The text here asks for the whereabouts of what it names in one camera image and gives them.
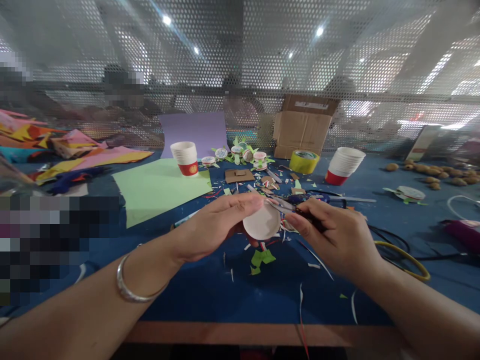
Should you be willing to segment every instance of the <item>forearm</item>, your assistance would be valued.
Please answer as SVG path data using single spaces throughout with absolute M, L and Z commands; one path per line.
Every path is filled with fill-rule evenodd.
M 391 317 L 422 359 L 480 359 L 480 315 L 398 268 L 362 290 Z
M 131 253 L 123 267 L 126 286 L 136 295 L 158 292 L 182 263 L 171 256 L 167 236 Z M 117 259 L 97 273 L 11 320 L 0 329 L 5 359 L 109 359 L 150 306 L 122 298 Z

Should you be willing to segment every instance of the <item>yellow tape roll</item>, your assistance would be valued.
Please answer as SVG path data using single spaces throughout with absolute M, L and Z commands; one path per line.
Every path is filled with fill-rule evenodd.
M 295 150 L 291 154 L 290 169 L 296 173 L 311 174 L 314 172 L 320 156 L 311 151 Z

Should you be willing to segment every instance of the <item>table edge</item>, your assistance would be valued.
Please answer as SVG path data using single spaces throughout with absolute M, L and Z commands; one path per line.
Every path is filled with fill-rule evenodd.
M 306 324 L 309 346 L 397 348 L 405 342 L 393 326 Z M 303 346 L 299 324 L 139 321 L 128 343 Z

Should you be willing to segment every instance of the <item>yellow cable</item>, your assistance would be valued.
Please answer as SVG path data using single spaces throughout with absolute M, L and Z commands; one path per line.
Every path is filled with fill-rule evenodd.
M 407 260 L 410 260 L 418 268 L 418 270 L 420 270 L 420 272 L 421 272 L 421 275 L 418 275 L 414 272 L 403 269 L 403 271 L 406 272 L 407 274 L 413 276 L 415 279 L 418 279 L 421 282 L 427 282 L 427 281 L 430 280 L 431 277 L 430 277 L 429 271 L 425 268 L 425 266 L 423 266 L 416 258 L 414 258 L 412 255 L 410 255 L 408 252 L 405 252 L 401 248 L 399 248 L 395 245 L 392 245 L 391 243 L 384 242 L 384 241 L 375 241 L 375 245 L 384 246 L 386 248 L 390 248 L 392 250 L 395 250 L 397 253 L 402 255 L 404 258 L 406 258 Z

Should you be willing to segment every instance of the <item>light green paper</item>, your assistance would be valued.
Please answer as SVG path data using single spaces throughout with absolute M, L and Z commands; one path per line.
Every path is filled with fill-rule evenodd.
M 127 229 L 212 191 L 208 170 L 186 177 L 172 158 L 112 176 L 125 199 Z
M 264 258 L 264 255 L 262 255 L 263 252 L 260 252 L 258 250 L 255 250 L 255 253 L 253 254 L 253 257 L 251 258 L 251 263 L 255 265 L 257 268 L 262 264 L 262 260 Z
M 259 267 L 253 268 L 250 266 L 250 270 L 251 270 L 251 275 L 258 275 L 261 272 Z
M 263 254 L 263 259 L 262 259 L 262 261 L 263 261 L 265 264 L 269 264 L 269 263 L 274 262 L 275 260 L 277 260 L 277 258 L 272 255 L 272 253 L 270 252 L 270 250 L 266 250 L 266 251 L 262 252 L 262 254 Z

